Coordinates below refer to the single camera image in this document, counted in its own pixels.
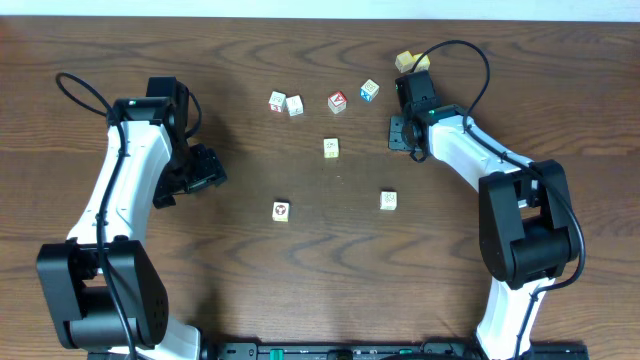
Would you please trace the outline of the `block with red emblem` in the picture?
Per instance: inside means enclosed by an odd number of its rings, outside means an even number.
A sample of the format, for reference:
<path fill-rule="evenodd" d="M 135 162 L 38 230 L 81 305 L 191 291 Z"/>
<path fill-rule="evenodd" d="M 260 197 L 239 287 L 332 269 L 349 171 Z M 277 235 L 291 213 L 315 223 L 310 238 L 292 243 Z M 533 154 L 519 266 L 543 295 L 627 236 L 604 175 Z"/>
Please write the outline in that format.
<path fill-rule="evenodd" d="M 276 222 L 288 222 L 290 204 L 288 202 L 276 201 L 273 203 L 272 219 Z"/>

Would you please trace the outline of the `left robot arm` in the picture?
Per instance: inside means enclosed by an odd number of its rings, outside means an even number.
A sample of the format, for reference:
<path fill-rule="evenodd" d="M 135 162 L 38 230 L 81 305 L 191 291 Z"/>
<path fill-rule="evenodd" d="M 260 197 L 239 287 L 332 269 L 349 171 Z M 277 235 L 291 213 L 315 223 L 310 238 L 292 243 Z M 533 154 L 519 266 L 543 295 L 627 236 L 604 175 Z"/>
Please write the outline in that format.
<path fill-rule="evenodd" d="M 80 219 L 65 241 L 41 247 L 36 269 L 61 346 L 91 359 L 214 359 L 201 330 L 171 316 L 145 250 L 152 209 L 226 181 L 211 148 L 190 144 L 199 104 L 174 77 L 146 94 L 106 103 L 108 148 Z"/>

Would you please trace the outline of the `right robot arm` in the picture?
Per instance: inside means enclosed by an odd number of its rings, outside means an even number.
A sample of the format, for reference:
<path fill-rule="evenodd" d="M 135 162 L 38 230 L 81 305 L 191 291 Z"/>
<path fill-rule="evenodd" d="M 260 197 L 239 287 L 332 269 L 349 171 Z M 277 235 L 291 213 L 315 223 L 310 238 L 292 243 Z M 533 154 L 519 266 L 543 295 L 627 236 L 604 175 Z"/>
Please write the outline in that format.
<path fill-rule="evenodd" d="M 401 114 L 390 120 L 389 147 L 416 162 L 447 164 L 478 194 L 479 248 L 491 287 L 474 347 L 460 359 L 585 359 L 583 345 L 534 345 L 531 330 L 544 296 L 574 283 L 584 269 L 584 235 L 563 167 L 517 155 L 479 129 L 469 112 L 444 106 L 428 72 L 395 81 Z"/>

